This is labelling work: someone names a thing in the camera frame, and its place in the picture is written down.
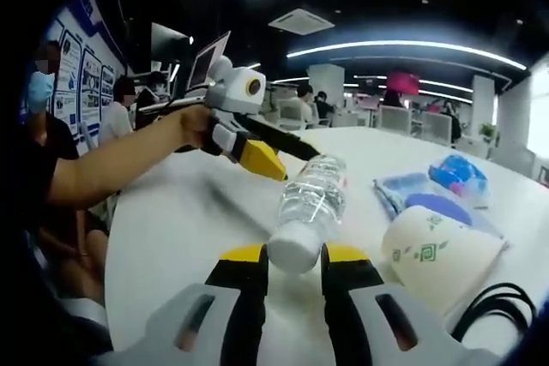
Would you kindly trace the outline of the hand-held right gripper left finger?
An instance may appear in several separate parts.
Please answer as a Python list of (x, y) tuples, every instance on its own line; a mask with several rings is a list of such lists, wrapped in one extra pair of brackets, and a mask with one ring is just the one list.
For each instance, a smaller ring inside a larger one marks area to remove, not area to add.
[(264, 244), (228, 250), (201, 283), (186, 286), (149, 318), (146, 365), (255, 365), (266, 318)]

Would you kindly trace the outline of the person's left hand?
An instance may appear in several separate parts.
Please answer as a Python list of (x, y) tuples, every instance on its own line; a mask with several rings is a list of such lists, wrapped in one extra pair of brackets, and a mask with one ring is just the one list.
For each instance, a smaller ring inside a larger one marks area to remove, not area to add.
[(204, 105), (191, 105), (180, 111), (182, 144), (202, 148), (207, 140), (211, 110)]

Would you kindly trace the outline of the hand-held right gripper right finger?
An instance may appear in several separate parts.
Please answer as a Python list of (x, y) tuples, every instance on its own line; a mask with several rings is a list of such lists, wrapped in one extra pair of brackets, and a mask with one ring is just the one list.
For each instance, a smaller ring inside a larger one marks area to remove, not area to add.
[(417, 298), (386, 284), (359, 249), (325, 243), (324, 319), (337, 365), (453, 365), (455, 340)]

